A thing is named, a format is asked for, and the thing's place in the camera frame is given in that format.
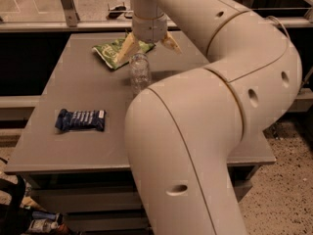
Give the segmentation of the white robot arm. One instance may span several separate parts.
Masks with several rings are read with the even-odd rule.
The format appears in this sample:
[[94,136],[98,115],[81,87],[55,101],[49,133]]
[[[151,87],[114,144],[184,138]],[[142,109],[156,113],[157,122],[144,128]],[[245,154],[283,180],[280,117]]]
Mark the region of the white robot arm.
[[208,65],[139,93],[125,147],[155,235],[247,235],[227,168],[255,148],[301,83],[290,38],[233,0],[133,0],[134,36],[157,42],[173,20]]

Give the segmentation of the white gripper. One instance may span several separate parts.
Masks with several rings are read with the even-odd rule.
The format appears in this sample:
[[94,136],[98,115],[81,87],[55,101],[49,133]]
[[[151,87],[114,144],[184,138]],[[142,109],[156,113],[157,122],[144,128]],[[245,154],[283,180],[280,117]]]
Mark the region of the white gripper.
[[115,60],[118,65],[123,65],[140,50],[139,40],[145,43],[157,43],[161,40],[161,44],[165,48],[173,50],[177,54],[182,53],[172,34],[167,31],[167,17],[165,14],[152,19],[133,15],[132,31],[133,33],[126,36],[116,56]]

